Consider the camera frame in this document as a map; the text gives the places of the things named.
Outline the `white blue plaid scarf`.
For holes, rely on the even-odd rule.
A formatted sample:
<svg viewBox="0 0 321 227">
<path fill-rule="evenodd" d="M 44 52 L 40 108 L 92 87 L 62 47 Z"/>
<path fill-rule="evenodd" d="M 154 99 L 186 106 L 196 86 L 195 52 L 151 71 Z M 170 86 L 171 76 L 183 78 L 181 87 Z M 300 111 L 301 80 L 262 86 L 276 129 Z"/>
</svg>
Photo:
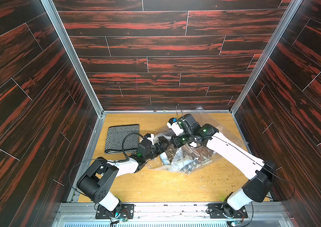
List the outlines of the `white blue plaid scarf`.
<svg viewBox="0 0 321 227">
<path fill-rule="evenodd" d="M 162 165 L 170 172 L 182 172 L 182 169 L 188 164 L 185 153 L 182 148 L 177 148 L 167 139 L 167 137 L 158 137 L 158 143 L 165 148 L 160 154 Z"/>
</svg>

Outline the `clear plastic vacuum bag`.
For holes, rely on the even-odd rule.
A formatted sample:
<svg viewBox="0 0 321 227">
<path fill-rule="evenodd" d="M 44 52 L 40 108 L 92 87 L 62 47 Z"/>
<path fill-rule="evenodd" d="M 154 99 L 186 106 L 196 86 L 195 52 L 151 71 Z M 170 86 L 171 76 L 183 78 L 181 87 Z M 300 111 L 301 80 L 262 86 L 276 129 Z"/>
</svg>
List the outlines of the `clear plastic vacuum bag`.
<svg viewBox="0 0 321 227">
<path fill-rule="evenodd" d="M 239 132 L 232 132 L 231 127 L 226 126 L 221 120 L 211 116 L 203 107 L 197 107 L 191 114 L 201 126 L 204 124 L 211 124 L 236 145 L 244 150 L 246 149 L 247 142 L 242 138 Z M 171 144 L 163 154 L 153 161 L 149 161 L 146 164 L 146 167 L 151 170 L 191 174 L 220 159 L 223 159 L 221 155 L 202 145 L 193 147 L 186 144 L 181 148 L 177 148 Z"/>
</svg>

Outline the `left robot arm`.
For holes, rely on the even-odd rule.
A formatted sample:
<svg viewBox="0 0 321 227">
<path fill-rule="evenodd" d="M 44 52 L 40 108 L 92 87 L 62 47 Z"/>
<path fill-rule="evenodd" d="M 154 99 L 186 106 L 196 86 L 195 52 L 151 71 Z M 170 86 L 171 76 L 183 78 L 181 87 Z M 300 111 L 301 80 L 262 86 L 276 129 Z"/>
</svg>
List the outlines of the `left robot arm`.
<svg viewBox="0 0 321 227">
<path fill-rule="evenodd" d="M 148 161 L 158 157 L 167 150 L 170 142 L 164 136 L 154 140 L 151 134 L 143 136 L 137 151 L 125 159 L 108 161 L 98 157 L 77 181 L 77 188 L 113 215 L 120 213 L 121 201 L 110 192 L 116 177 L 137 173 L 144 168 Z"/>
</svg>

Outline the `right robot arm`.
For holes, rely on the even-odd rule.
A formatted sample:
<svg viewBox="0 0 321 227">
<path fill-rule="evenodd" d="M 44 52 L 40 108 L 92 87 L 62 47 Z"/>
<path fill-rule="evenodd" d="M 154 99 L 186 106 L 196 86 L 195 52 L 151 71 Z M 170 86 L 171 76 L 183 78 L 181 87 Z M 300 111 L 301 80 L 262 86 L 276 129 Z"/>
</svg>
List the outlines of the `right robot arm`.
<svg viewBox="0 0 321 227">
<path fill-rule="evenodd" d="M 276 165 L 273 161 L 265 162 L 251 155 L 210 124 L 200 126 L 191 114 L 179 119 L 171 118 L 167 126 L 174 133 L 171 143 L 175 147 L 202 145 L 221 155 L 247 177 L 247 183 L 223 202 L 225 216 L 232 218 L 234 213 L 250 202 L 263 202 L 275 177 Z"/>
</svg>

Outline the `black white chevron scarf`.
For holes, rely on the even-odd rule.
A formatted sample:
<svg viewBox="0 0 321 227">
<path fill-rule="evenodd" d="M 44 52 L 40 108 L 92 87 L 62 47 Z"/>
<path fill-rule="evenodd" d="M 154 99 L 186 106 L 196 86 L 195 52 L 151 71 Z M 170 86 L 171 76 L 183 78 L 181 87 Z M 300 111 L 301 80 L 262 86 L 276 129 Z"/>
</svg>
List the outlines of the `black white chevron scarf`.
<svg viewBox="0 0 321 227">
<path fill-rule="evenodd" d="M 128 136 L 124 142 L 124 151 L 126 153 L 133 153 L 137 151 L 139 143 L 140 126 L 138 124 L 111 126 L 108 128 L 105 154 L 119 154 L 123 153 L 122 142 L 124 138 L 131 133 L 136 133 Z"/>
</svg>

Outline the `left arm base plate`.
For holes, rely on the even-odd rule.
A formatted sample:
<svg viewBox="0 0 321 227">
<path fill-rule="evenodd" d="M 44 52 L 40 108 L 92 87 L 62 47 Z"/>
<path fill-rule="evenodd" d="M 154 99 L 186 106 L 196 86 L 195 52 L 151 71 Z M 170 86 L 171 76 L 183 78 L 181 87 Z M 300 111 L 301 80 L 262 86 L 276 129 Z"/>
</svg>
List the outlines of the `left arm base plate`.
<svg viewBox="0 0 321 227">
<path fill-rule="evenodd" d="M 114 210 L 109 211 L 105 207 L 98 205 L 95 219 L 116 219 L 127 221 L 133 219 L 135 205 L 131 203 L 120 203 Z"/>
</svg>

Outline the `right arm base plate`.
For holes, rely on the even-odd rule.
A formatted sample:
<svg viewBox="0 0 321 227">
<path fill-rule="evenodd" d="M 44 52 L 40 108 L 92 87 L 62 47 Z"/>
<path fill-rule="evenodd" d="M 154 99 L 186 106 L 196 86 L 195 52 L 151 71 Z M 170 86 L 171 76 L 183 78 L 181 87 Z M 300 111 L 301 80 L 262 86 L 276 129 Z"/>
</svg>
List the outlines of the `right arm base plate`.
<svg viewBox="0 0 321 227">
<path fill-rule="evenodd" d="M 223 203 L 209 203 L 207 204 L 206 213 L 210 215 L 210 218 L 248 218 L 245 207 L 240 210 L 234 210 L 231 206 Z"/>
</svg>

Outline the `brown plaid fringed scarf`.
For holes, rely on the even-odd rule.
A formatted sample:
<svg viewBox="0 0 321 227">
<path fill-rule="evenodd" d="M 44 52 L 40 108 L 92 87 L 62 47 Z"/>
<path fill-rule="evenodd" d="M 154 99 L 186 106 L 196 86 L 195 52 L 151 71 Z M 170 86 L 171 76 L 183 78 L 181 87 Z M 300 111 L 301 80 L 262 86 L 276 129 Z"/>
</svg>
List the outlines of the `brown plaid fringed scarf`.
<svg viewBox="0 0 321 227">
<path fill-rule="evenodd" d="M 211 163 L 212 161 L 218 160 L 221 156 L 211 149 L 204 146 L 197 146 L 196 148 L 189 146 L 188 144 L 181 147 L 183 152 L 185 153 L 186 160 L 188 163 L 196 160 L 199 162 L 203 162 L 202 166 Z"/>
</svg>

